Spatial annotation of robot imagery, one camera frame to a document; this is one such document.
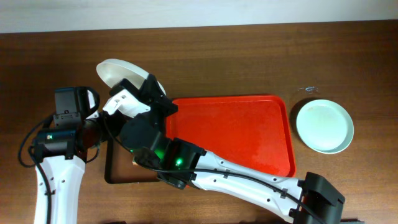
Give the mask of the pale green plate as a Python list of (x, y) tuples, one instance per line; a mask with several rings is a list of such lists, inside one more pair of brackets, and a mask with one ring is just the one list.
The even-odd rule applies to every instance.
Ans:
[(312, 100), (301, 107), (296, 130), (303, 143), (322, 154), (344, 151), (354, 138), (354, 123), (349, 113), (330, 100)]

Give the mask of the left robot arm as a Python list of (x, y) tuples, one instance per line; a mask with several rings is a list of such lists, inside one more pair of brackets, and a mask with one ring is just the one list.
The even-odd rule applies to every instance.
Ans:
[(104, 134), (99, 122), (51, 128), (52, 118), (42, 120), (41, 128), (28, 153), (37, 174), (34, 223), (76, 223), (78, 197), (87, 159), (87, 150), (99, 148)]

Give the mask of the white plate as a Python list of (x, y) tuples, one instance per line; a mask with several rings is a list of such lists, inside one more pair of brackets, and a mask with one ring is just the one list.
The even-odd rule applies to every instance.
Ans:
[(111, 87), (109, 94), (114, 96), (121, 90), (127, 90), (133, 96), (139, 96), (139, 90), (149, 76), (149, 72), (133, 63), (120, 59), (106, 59), (96, 66), (100, 79)]

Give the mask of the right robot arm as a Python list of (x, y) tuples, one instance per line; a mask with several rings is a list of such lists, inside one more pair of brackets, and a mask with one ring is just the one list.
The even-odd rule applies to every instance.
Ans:
[(178, 106), (168, 99), (156, 77), (140, 84), (126, 77), (107, 82), (111, 98), (105, 117), (116, 111), (129, 120), (119, 132), (118, 144), (134, 156), (137, 165), (155, 171), (157, 178), (183, 190), (186, 186), (228, 194), (258, 205), (288, 223), (339, 223), (345, 197), (321, 175), (305, 179), (278, 177), (234, 164), (193, 143), (170, 139), (166, 117)]

